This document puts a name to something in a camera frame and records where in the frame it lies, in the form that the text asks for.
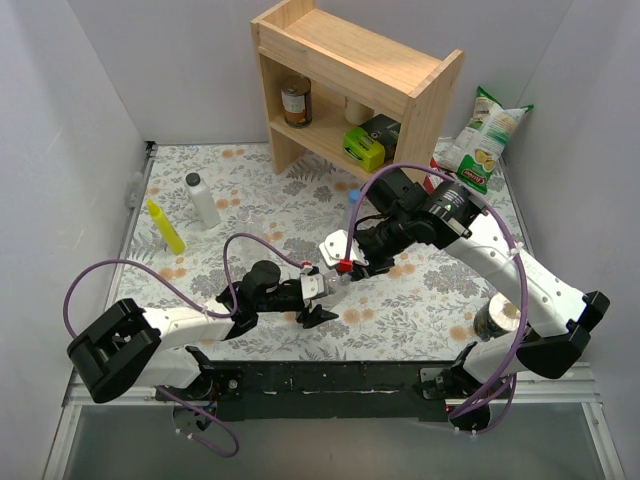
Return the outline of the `clear plastic bottle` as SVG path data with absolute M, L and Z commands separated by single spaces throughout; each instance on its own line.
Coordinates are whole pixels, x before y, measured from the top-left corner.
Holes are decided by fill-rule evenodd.
M 241 207 L 237 213 L 236 232 L 242 233 L 236 239 L 237 250 L 243 264 L 250 268 L 254 263 L 269 258 L 269 251 L 264 248 L 261 242 L 255 240 L 259 238 L 267 241 L 263 221 L 254 212 L 246 207 Z
M 347 273 L 340 273 L 335 271 L 324 275 L 329 286 L 329 295 L 322 298 L 322 305 L 326 309 L 334 308 L 349 293 L 351 282 L 348 286 L 343 286 L 340 284 L 340 277 L 344 275 L 348 275 L 351 278 L 351 276 Z

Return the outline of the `blue tinted plastic bottle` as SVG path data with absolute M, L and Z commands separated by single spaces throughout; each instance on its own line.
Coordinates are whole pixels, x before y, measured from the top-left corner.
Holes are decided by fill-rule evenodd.
M 351 222 L 351 217 L 352 217 L 352 214 L 353 214 L 355 206 L 356 206 L 356 204 L 355 205 L 351 205 L 351 204 L 348 203 L 348 196 L 347 196 L 347 200 L 346 200 L 346 203 L 345 203 L 345 206 L 344 206 L 344 210 L 343 210 L 343 217 L 342 217 L 342 220 L 341 220 L 341 223 L 340 223 L 340 228 L 341 229 L 343 229 L 345 231 L 349 230 L 349 225 L 350 225 L 350 222 Z

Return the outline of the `blue bottle cap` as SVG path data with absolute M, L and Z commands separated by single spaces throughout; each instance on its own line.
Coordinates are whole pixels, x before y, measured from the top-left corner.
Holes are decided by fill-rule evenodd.
M 348 194 L 348 203 L 351 205 L 355 205 L 360 197 L 360 190 L 353 189 Z

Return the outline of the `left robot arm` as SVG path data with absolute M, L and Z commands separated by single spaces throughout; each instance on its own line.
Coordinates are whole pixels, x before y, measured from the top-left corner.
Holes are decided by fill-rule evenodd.
M 255 263 L 243 278 L 204 306 L 143 308 L 133 299 L 109 307 L 67 348 L 91 398 L 110 402 L 134 386 L 161 386 L 182 400 L 223 392 L 224 381 L 197 345 L 223 342 L 253 329 L 262 313 L 293 312 L 305 329 L 336 319 L 350 280 L 303 264 L 284 280 L 273 262 Z

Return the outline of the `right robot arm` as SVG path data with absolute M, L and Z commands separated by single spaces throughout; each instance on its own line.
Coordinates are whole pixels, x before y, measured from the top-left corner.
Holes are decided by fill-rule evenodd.
M 449 177 L 427 192 L 403 165 L 383 168 L 361 196 L 382 215 L 376 226 L 349 228 L 347 246 L 363 253 L 353 276 L 388 270 L 414 244 L 431 245 L 487 280 L 520 311 L 515 331 L 474 343 L 458 355 L 437 386 L 474 402 L 500 378 L 531 371 L 558 379 L 580 359 L 610 306 L 600 291 L 583 293 L 517 247 L 506 223 L 477 195 Z

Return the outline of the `white bottle black cap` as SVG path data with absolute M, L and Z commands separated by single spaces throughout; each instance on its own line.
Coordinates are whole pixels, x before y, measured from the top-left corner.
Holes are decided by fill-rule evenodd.
M 199 213 L 207 229 L 220 224 L 221 218 L 211 191 L 197 172 L 190 172 L 185 177 L 185 185 L 189 197 Z

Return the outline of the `yellow squeeze bottle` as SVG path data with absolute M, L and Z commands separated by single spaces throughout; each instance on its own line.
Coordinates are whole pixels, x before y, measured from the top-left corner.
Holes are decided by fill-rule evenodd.
M 170 251 L 174 255 L 182 254 L 186 248 L 185 243 L 169 221 L 164 211 L 152 200 L 148 200 L 146 204 L 152 221 L 154 222 Z

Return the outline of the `green and black box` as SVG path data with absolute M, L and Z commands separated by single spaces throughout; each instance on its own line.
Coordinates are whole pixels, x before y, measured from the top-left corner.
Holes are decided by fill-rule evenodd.
M 401 124 L 378 114 L 343 137 L 343 150 L 365 171 L 371 173 L 394 158 Z

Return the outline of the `green chips bag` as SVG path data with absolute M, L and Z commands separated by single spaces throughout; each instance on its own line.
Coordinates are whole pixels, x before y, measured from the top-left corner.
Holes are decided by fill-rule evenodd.
M 525 115 L 533 109 L 533 104 L 506 109 L 478 86 L 472 115 L 451 145 L 436 157 L 438 166 L 486 194 L 499 158 Z

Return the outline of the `white cup on shelf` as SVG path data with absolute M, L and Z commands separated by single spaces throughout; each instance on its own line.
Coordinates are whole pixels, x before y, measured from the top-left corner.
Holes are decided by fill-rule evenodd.
M 345 98 L 344 117 L 353 125 L 365 123 L 374 116 L 374 110 L 350 98 Z

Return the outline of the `wooden shelf unit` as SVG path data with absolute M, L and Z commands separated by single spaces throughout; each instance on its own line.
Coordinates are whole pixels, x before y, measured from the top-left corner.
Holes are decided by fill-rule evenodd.
M 262 81 L 273 170 L 280 174 L 311 151 L 367 179 L 343 150 L 352 129 L 347 98 L 401 125 L 394 163 L 429 165 L 444 126 L 465 54 L 438 59 L 331 15 L 312 1 L 282 1 L 251 22 Z M 289 126 L 281 85 L 290 76 L 311 81 L 312 121 Z

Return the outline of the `tin can on shelf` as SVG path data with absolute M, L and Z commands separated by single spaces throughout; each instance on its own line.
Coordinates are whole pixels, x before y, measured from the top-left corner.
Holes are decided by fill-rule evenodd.
M 302 75 L 287 77 L 280 91 L 285 122 L 294 128 L 306 127 L 312 121 L 310 80 Z

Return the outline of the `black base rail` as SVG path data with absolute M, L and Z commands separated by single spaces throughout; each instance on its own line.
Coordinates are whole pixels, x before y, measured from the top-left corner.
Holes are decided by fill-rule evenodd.
M 206 361 L 176 396 L 217 404 L 223 421 L 416 418 L 444 422 L 480 384 L 452 361 Z

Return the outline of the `aluminium frame rail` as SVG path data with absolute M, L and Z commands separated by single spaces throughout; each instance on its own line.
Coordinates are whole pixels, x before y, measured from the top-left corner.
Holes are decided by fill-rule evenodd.
M 587 365 L 523 374 L 492 432 L 470 438 L 415 418 L 247 420 L 190 440 L 194 415 L 136 389 L 94 405 L 74 384 L 48 479 L 620 479 Z

